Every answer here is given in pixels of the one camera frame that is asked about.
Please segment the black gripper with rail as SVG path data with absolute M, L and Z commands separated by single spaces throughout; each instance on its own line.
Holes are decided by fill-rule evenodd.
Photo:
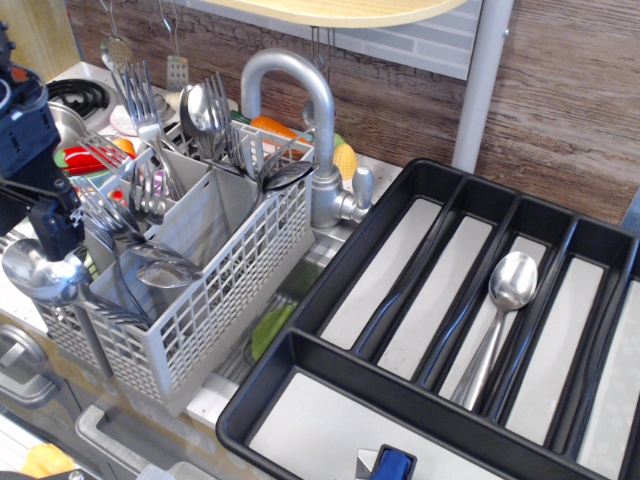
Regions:
M 85 240 L 80 200 L 60 174 L 44 186 L 1 180 L 1 235 L 28 218 L 47 260 L 63 260 Z

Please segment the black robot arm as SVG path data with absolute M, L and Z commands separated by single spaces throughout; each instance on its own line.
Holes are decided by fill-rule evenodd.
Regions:
M 54 161 L 61 141 L 46 83 L 11 61 L 15 43 L 1 23 L 1 233 L 28 219 L 51 261 L 85 238 L 80 200 Z

